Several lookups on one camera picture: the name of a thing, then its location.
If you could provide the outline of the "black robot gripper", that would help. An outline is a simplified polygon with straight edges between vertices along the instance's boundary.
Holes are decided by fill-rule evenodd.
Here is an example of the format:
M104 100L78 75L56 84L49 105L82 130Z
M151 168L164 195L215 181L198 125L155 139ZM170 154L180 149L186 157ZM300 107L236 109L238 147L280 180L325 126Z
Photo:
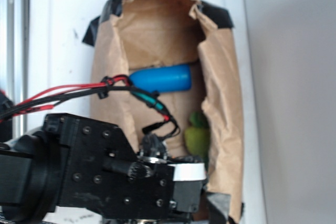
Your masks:
M43 131L60 148L56 206L120 220L190 220L198 211L206 179L199 158L137 154L117 125L71 114L48 114Z

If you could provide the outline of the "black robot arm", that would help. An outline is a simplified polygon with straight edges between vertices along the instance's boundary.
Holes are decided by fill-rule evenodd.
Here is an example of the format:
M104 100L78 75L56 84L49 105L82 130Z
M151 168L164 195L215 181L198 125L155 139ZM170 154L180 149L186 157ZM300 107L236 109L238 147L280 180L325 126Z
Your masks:
M41 223L57 207L106 223L189 223L207 174L197 157L169 157L155 135L135 153L115 124L48 114L1 144L1 208L14 223Z

